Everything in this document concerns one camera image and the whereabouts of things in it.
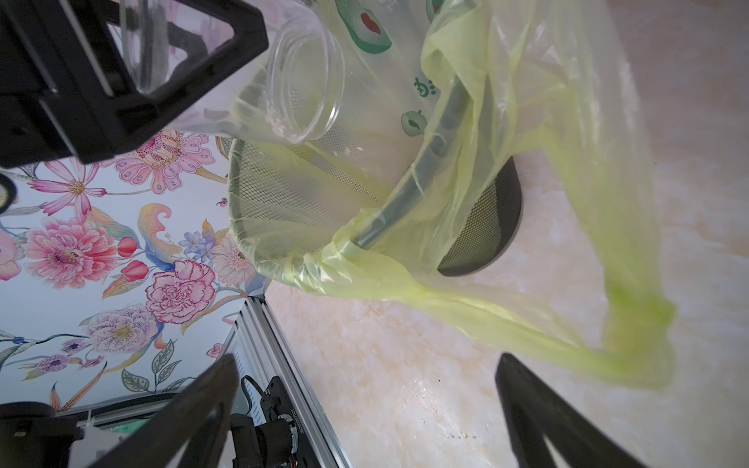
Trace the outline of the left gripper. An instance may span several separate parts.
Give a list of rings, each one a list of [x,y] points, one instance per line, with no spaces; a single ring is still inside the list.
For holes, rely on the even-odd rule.
[[[134,150],[268,47],[243,1],[187,1],[224,23],[216,49],[168,1],[3,1],[1,167]]]

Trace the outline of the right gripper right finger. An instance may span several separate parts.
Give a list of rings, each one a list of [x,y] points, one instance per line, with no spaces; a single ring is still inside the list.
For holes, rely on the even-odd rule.
[[[641,467],[514,355],[504,353],[495,386],[509,441],[521,467],[554,467],[549,450],[571,467]]]

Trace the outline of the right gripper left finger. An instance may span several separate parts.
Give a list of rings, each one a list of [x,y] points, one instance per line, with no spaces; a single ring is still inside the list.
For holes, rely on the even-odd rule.
[[[239,384],[233,355],[224,355],[146,425],[97,459],[94,467],[217,467]]]

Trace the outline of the clear jar with rice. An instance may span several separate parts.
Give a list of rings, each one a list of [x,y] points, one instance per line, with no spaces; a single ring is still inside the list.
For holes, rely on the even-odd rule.
[[[240,37],[247,21],[208,1],[121,1],[124,62],[142,93],[195,72]],[[339,42],[304,1],[242,1],[259,23],[255,58],[197,99],[169,129],[302,144],[333,126],[344,91]]]

